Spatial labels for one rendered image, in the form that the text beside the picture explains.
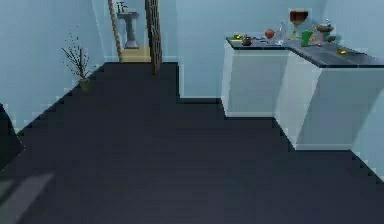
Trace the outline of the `dark furniture corner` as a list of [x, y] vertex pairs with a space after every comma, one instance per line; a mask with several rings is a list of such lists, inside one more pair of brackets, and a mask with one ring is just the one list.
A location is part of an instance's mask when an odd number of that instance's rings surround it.
[[4, 170], [23, 150], [24, 145], [16, 134], [4, 105], [0, 103], [0, 171]]

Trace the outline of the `clear glass bottle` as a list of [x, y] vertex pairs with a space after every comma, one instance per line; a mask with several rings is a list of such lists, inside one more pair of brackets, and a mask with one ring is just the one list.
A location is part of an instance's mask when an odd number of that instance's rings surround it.
[[282, 20], [280, 22], [278, 31], [279, 31], [279, 38], [278, 38], [279, 40], [278, 41], [280, 43], [283, 43], [286, 39], [286, 23], [284, 20]]

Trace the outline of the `green cup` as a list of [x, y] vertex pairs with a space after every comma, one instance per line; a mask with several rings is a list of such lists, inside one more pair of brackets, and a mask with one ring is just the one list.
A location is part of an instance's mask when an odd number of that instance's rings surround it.
[[305, 30], [302, 32], [301, 46], [307, 46], [309, 44], [310, 38], [313, 35], [312, 31]]

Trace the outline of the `white kitchen counter cabinet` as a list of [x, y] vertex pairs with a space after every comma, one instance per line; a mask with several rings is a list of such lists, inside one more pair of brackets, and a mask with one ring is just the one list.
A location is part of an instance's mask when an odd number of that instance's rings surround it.
[[335, 44], [227, 38], [224, 49], [225, 115], [273, 117], [297, 150], [351, 149], [384, 90], [384, 60]]

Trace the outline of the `grey pedestal sink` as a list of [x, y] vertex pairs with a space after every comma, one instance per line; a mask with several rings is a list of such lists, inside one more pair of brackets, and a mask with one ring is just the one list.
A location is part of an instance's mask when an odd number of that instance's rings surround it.
[[125, 49], [138, 49], [133, 22], [137, 19], [139, 13], [136, 10], [129, 9], [123, 1], [118, 2], [117, 18], [125, 21], [127, 41]]

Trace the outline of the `red framed wall picture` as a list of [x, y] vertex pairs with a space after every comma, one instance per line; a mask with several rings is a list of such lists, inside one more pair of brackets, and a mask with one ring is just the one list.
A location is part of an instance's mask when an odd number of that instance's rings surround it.
[[302, 24], [307, 19], [308, 15], [309, 15], [308, 10], [291, 10], [289, 12], [290, 21], [294, 25]]

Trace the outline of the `brown bowl on stand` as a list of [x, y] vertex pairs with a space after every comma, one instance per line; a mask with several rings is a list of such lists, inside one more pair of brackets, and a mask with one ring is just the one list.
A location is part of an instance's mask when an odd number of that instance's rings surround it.
[[325, 43], [326, 38], [330, 35], [330, 33], [333, 31], [334, 27], [331, 25], [331, 22], [327, 20], [323, 24], [318, 24], [316, 26], [316, 30], [320, 33], [320, 42]]

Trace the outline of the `bare twig house plant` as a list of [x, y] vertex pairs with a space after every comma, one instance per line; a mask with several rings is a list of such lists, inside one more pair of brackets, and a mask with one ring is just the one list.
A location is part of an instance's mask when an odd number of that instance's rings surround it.
[[88, 75], [91, 71], [88, 69], [89, 55], [80, 45], [80, 38], [75, 36], [72, 31], [69, 31], [69, 38], [64, 40], [66, 46], [62, 51], [68, 63], [66, 67], [69, 71], [78, 77], [78, 85], [83, 91], [90, 89], [90, 79]]

